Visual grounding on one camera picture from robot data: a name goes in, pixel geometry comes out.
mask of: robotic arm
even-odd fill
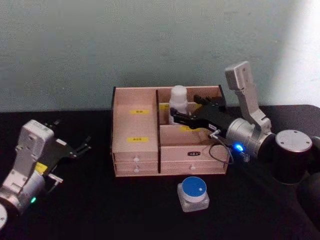
[[[320,138],[312,139],[297,130],[271,132],[271,121],[259,109],[256,86],[247,61],[229,66],[225,70],[228,86],[238,97],[243,118],[233,118],[226,112],[221,98],[201,98],[202,104],[191,116],[170,109],[176,123],[191,129],[213,131],[209,137],[219,136],[240,152],[245,162],[249,157],[272,160],[272,175],[281,183],[297,184],[311,175],[297,189],[298,200],[314,225],[320,230]]]
[[[21,129],[13,168],[0,187],[0,231],[35,201],[48,178],[55,181],[51,190],[62,183],[63,179],[52,174],[61,158],[75,159],[91,148],[87,138],[78,149],[73,149],[55,138],[51,128],[52,125],[31,120]]]

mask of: bottle cap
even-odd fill
[[[206,197],[207,185],[199,177],[190,176],[182,182],[182,197],[191,203],[201,202]]]
[[[184,103],[187,101],[187,89],[184,86],[177,85],[171,89],[170,101],[175,103]]]

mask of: green led light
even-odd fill
[[[34,196],[34,197],[31,199],[31,203],[33,204],[36,200],[37,200],[37,198]]]

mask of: wooden organizer box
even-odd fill
[[[187,88],[188,111],[199,107],[201,97],[223,97],[220,86]],[[168,125],[171,87],[115,87],[112,99],[113,131],[111,153],[116,177],[226,174],[227,164],[209,155],[216,144],[207,129]],[[227,161],[222,145],[211,153]]]

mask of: blue lid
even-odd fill
[[[200,197],[206,193],[207,186],[201,178],[190,176],[183,180],[182,190],[190,197]]]

